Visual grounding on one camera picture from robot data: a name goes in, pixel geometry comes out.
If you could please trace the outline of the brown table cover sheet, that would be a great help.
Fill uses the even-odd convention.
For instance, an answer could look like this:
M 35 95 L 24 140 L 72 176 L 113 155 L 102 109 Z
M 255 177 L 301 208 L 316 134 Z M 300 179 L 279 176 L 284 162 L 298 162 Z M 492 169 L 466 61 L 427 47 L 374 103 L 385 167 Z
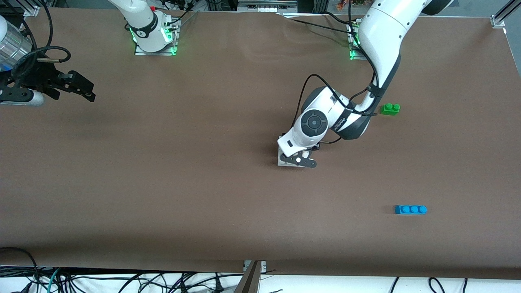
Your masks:
M 135 56 L 117 10 L 51 15 L 57 67 L 96 101 L 0 106 L 0 246 L 53 267 L 521 279 L 521 77 L 488 18 L 418 18 L 383 97 L 400 113 L 307 169 L 276 143 L 307 76 L 346 96 L 372 77 L 339 32 L 197 13 L 176 56 Z

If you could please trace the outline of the dark metal profile bar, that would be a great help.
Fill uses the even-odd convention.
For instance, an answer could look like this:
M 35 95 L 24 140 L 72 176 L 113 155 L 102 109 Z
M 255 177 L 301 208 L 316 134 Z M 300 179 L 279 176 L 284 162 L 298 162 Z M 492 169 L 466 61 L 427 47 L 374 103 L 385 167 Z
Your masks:
M 233 293 L 258 293 L 261 274 L 260 261 L 253 261 L 247 271 L 244 272 Z

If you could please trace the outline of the blue three-stud block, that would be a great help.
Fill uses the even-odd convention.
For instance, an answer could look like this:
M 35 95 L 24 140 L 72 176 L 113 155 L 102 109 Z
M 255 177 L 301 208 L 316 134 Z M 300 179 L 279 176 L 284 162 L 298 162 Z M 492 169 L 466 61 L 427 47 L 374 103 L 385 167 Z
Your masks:
M 427 207 L 423 205 L 396 205 L 394 213 L 396 215 L 426 215 Z

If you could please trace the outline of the grey aluminium frame rail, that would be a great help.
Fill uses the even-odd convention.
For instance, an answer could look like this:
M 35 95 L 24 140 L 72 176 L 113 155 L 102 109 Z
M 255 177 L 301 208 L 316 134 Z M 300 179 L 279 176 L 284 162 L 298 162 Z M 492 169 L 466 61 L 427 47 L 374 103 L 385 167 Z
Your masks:
M 237 0 L 238 12 L 297 13 L 297 0 Z

